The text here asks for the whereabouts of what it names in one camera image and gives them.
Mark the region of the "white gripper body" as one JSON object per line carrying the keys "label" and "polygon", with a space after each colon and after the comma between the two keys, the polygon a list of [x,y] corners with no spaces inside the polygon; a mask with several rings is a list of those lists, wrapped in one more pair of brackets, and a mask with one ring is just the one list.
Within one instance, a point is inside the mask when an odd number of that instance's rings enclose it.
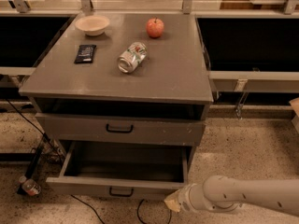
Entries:
{"label": "white gripper body", "polygon": [[189,184],[179,191],[178,203],[183,211],[198,212],[205,209],[204,193],[199,184]]}

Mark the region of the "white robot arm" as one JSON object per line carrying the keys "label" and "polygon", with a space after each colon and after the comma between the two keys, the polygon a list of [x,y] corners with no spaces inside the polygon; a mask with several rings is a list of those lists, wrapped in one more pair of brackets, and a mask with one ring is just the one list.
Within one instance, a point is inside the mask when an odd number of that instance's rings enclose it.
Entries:
{"label": "white robot arm", "polygon": [[243,203],[299,216],[299,180],[239,180],[213,175],[202,184],[188,184],[164,202],[174,211],[233,213]]}

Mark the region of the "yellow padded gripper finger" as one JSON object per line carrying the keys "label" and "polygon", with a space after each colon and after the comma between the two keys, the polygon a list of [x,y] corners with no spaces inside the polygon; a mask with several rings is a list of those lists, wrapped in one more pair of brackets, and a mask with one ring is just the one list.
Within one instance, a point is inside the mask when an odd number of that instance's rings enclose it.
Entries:
{"label": "yellow padded gripper finger", "polygon": [[177,190],[174,193],[168,195],[164,199],[164,203],[171,211],[178,213],[181,210],[182,204],[180,190]]}

